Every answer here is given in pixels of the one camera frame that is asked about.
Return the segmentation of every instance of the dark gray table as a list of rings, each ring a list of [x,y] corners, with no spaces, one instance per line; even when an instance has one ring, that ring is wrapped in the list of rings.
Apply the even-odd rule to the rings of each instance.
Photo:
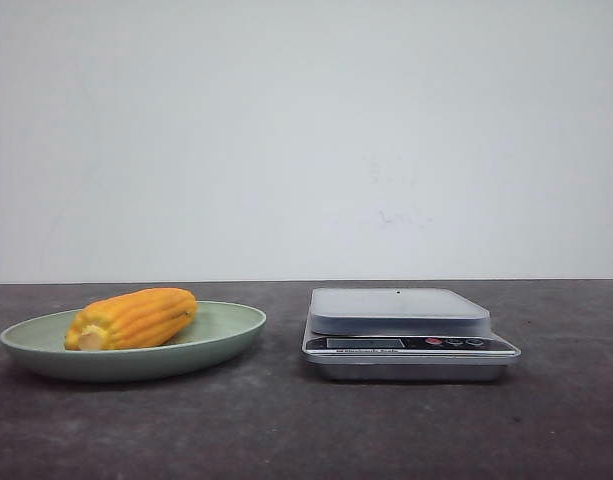
[[[613,280],[176,285],[264,310],[262,336],[204,371],[102,385],[0,345],[0,479],[613,478]],[[493,384],[323,381],[304,320],[312,288],[340,285],[450,288],[522,358]],[[0,332],[146,286],[0,285]]]

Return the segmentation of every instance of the digital kitchen scale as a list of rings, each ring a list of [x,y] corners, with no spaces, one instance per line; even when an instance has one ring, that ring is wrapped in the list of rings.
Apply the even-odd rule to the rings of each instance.
[[[440,288],[315,289],[302,351],[336,380],[490,381],[521,355],[488,310]]]

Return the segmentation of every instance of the light green plate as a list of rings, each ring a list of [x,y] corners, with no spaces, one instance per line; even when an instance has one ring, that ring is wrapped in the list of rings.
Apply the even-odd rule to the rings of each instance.
[[[200,301],[193,323],[164,345],[131,350],[71,351],[64,334],[79,310],[33,318],[2,332],[0,340],[21,366],[41,375],[84,382],[117,382],[192,372],[246,349],[266,314],[234,303]]]

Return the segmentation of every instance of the scale base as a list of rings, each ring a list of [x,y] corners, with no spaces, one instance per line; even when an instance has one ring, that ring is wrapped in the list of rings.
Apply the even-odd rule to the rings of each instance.
[[[506,365],[344,365],[311,363],[329,380],[403,382],[492,382]]]

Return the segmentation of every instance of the white wall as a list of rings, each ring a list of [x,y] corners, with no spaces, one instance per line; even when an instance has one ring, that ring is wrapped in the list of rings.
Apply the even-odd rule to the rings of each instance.
[[[0,0],[0,282],[613,278],[613,1]]]

